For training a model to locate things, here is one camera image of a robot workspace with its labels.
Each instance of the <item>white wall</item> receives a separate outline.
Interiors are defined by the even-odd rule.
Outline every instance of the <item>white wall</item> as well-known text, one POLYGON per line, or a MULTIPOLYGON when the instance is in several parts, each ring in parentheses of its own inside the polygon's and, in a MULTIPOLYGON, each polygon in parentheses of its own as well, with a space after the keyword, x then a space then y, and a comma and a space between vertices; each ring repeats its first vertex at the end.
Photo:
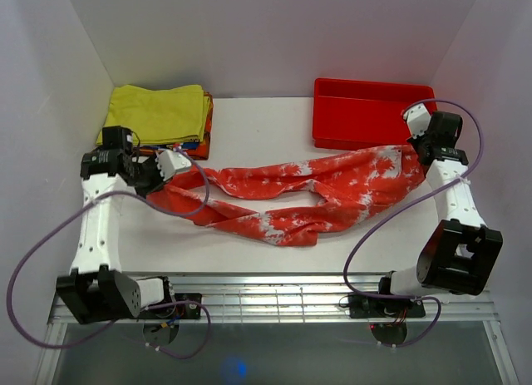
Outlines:
MULTIPOLYGON (((81 154, 94 144, 112 84, 69 0, 0 0, 0 289, 22 255, 81 207, 81 154)), ((15 307, 43 338, 55 278, 67 273, 79 225, 37 252, 15 307)), ((0 308, 0 383, 31 383, 40 353, 0 308)))
MULTIPOLYGON (((470 107, 485 130, 484 162, 473 174, 475 199, 505 244, 490 286, 523 384, 532 383, 532 0, 477 0, 432 85, 470 107)), ((475 132, 462 146, 474 157, 475 132)))
POLYGON ((310 96, 316 77, 428 84, 475 0, 71 0, 115 84, 310 96))

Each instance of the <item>cable tie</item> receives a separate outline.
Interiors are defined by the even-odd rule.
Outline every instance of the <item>cable tie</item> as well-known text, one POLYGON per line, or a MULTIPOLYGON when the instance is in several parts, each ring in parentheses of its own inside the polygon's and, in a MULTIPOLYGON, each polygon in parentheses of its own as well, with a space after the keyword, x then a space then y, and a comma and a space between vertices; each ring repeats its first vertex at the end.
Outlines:
POLYGON ((462 175, 457 175, 456 178, 460 179, 460 183, 471 185, 471 181, 467 180, 465 177, 462 177, 462 175))

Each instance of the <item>folded towel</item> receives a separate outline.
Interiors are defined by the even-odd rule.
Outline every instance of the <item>folded towel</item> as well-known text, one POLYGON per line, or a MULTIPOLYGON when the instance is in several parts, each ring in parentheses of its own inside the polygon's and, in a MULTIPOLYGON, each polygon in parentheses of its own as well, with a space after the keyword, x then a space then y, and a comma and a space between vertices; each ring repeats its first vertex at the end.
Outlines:
MULTIPOLYGON (((143 145, 202 141, 209 97, 201 86, 152 91, 137 86, 117 87, 109 103, 107 126, 132 129, 143 145)), ((96 141, 101 144, 101 132, 96 141)))

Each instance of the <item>red cloth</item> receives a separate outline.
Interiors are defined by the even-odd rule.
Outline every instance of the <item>red cloth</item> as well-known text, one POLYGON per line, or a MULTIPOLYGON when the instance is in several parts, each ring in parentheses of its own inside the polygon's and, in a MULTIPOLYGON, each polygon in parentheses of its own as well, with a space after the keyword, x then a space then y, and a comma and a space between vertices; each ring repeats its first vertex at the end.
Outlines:
MULTIPOLYGON (((360 223, 402 200, 424 180, 410 146, 378 146, 298 163, 205 172, 211 184, 244 200, 266 200, 300 190, 322 197, 315 206, 260 213, 210 200, 190 218, 197 225, 278 246, 315 245, 318 233, 360 223)), ((201 198, 189 190, 202 184, 200 173, 190 171, 177 175, 149 198, 169 210, 190 211, 200 205, 201 198)))

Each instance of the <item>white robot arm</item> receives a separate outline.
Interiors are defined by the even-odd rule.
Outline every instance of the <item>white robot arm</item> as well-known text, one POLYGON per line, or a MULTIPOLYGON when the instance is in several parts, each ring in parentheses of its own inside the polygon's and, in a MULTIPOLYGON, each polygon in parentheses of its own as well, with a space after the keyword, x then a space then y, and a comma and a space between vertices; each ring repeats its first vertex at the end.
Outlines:
MULTIPOLYGON (((131 131, 120 126, 104 128, 103 145, 81 161, 84 204, 128 186, 146 197, 190 166, 186 158, 170 150, 139 163, 133 159, 131 131)), ((57 293, 79 323, 136 318, 145 306, 172 302, 170 283, 164 277, 134 280, 121 272, 118 224, 122 198, 101 200, 83 215, 70 274, 57 278, 57 293)))
MULTIPOLYGON (((419 161, 433 190, 462 177, 467 170, 464 151, 455 148, 460 136, 459 115, 424 105, 412 107, 404 119, 419 161)), ((469 181, 461 181, 435 196, 440 223, 429 238, 417 265, 391 272, 379 286, 380 294, 472 294, 485 287, 502 247, 502 235, 490 230, 480 217, 469 181)))

